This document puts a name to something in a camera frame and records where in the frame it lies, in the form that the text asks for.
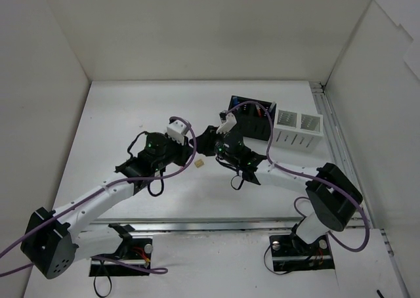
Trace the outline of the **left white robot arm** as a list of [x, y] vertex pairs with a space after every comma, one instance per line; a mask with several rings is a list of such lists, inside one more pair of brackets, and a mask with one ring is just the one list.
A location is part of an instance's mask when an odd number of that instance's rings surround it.
[[152, 182], [163, 181], [168, 165], [186, 167], [194, 154], [187, 132], [182, 126], [179, 130], [168, 127], [166, 133], [146, 133], [144, 149], [117, 166], [99, 186], [64, 207], [34, 211], [21, 251], [47, 279], [58, 277], [81, 259], [126, 257], [133, 240], [130, 225], [111, 223], [100, 230], [87, 227], [123, 200], [149, 190]]

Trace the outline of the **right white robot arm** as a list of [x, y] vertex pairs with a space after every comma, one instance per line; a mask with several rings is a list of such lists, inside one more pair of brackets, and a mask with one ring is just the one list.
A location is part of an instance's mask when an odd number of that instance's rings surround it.
[[218, 133], [211, 125], [196, 142], [198, 153], [216, 157], [223, 167], [235, 171], [242, 182], [300, 192], [309, 199], [313, 212], [293, 228], [290, 237], [291, 247], [297, 253], [306, 253], [328, 232], [342, 232], [355, 213], [369, 228], [361, 207], [361, 193], [332, 163], [319, 168], [283, 167], [248, 148], [237, 131]]

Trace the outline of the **small tan eraser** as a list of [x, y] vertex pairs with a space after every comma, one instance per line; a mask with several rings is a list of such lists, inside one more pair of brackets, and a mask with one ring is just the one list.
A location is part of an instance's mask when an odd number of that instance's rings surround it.
[[200, 167], [202, 167], [202, 166], [204, 165], [204, 162], [203, 162], [203, 160], [196, 160], [196, 161], [194, 162], [194, 165], [195, 165], [197, 168], [200, 168]]

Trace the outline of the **black slotted pen holder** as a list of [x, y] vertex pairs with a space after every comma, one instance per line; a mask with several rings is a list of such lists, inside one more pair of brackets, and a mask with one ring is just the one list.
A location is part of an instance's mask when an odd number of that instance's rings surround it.
[[[232, 105], [233, 96], [235, 95], [231, 96], [228, 107], [229, 110], [235, 107]], [[263, 100], [254, 100], [242, 96], [237, 97], [239, 104], [246, 101], [258, 102], [261, 105], [259, 107], [261, 108], [263, 117], [258, 116], [255, 104], [244, 104], [240, 108], [234, 110], [234, 115], [236, 117], [237, 124], [235, 125], [233, 130], [238, 131], [243, 137], [267, 141], [270, 136], [270, 127], [267, 115], [265, 114], [263, 109], [265, 108], [268, 111], [271, 120], [274, 121], [276, 103], [267, 102]]]

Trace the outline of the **white slotted pen holder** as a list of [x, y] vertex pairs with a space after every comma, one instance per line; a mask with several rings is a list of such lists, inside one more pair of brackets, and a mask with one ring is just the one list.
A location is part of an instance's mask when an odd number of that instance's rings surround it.
[[324, 137], [324, 118], [277, 109], [269, 136], [270, 145], [288, 150], [312, 153]]

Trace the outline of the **aluminium front rail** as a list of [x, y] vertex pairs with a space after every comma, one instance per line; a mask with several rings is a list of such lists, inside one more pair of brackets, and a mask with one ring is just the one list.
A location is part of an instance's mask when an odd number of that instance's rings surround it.
[[300, 217], [249, 217], [249, 218], [99, 218], [83, 231], [99, 230], [109, 224], [129, 225], [138, 233], [171, 232], [245, 232], [280, 230], [289, 231], [301, 221]]

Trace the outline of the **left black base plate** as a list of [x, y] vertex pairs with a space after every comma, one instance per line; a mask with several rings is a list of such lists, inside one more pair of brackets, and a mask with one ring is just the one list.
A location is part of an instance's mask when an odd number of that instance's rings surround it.
[[91, 259], [89, 267], [89, 277], [126, 277], [126, 276], [149, 276], [151, 257], [153, 251], [152, 238], [133, 238], [129, 245], [115, 253], [101, 253], [99, 257], [105, 257], [115, 261], [121, 261], [127, 265], [143, 268], [145, 271], [138, 271], [127, 268], [111, 261], [99, 261]]

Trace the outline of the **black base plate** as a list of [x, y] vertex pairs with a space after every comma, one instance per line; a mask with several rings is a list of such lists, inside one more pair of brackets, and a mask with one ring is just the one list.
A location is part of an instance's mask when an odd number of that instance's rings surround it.
[[313, 270], [334, 270], [335, 263], [326, 235], [307, 245], [290, 235], [269, 236], [265, 266], [275, 274]]
[[129, 245], [115, 253], [101, 253], [99, 257], [105, 257], [115, 261], [121, 261], [127, 265], [143, 268], [145, 271], [138, 271], [127, 268], [111, 261], [99, 261], [91, 259], [89, 267], [89, 277], [126, 277], [126, 276], [149, 276], [151, 257], [153, 251], [152, 238], [133, 238]]

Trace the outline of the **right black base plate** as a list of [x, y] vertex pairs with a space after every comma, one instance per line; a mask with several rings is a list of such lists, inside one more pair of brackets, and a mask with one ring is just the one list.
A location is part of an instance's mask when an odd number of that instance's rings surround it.
[[290, 235], [269, 236], [265, 266], [275, 274], [313, 270], [334, 270], [335, 263], [326, 235], [307, 245]]

